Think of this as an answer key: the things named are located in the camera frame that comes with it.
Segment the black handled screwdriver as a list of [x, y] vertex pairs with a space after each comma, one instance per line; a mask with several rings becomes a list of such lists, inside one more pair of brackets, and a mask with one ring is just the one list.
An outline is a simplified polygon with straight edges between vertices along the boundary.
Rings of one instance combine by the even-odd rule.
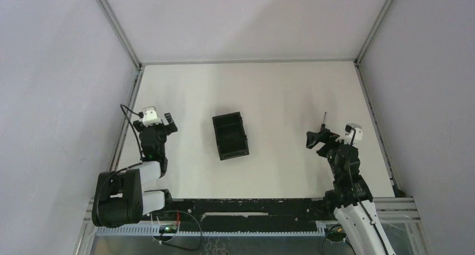
[[326, 123], [325, 123], [326, 117], [327, 117], [327, 112], [324, 112], [322, 124], [320, 126], [320, 130], [324, 130], [326, 128]]

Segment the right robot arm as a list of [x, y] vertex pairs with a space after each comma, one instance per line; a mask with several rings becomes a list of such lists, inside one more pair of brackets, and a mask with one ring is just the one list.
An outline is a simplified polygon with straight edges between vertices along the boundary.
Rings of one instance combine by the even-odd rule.
[[358, 125], [347, 124], [343, 135], [331, 132], [326, 126], [320, 131], [306, 133], [306, 148], [321, 143], [316, 154], [327, 160], [333, 176], [333, 189], [323, 197], [324, 213], [337, 219], [355, 254], [395, 254], [378, 217], [369, 186], [360, 174], [359, 150], [362, 140]]

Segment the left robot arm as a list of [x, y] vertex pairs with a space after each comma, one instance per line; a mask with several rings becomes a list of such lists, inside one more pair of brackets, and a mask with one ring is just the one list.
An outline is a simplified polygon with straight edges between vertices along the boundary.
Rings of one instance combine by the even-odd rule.
[[133, 122], [139, 133], [142, 160], [99, 174], [91, 212], [95, 226], [118, 228], [136, 224], [151, 212], [163, 220], [174, 215], [175, 205], [167, 189], [144, 189], [145, 184], [164, 177], [167, 172], [165, 143], [178, 128], [170, 113], [165, 114], [165, 119], [166, 124], [153, 110], [147, 110], [142, 119]]

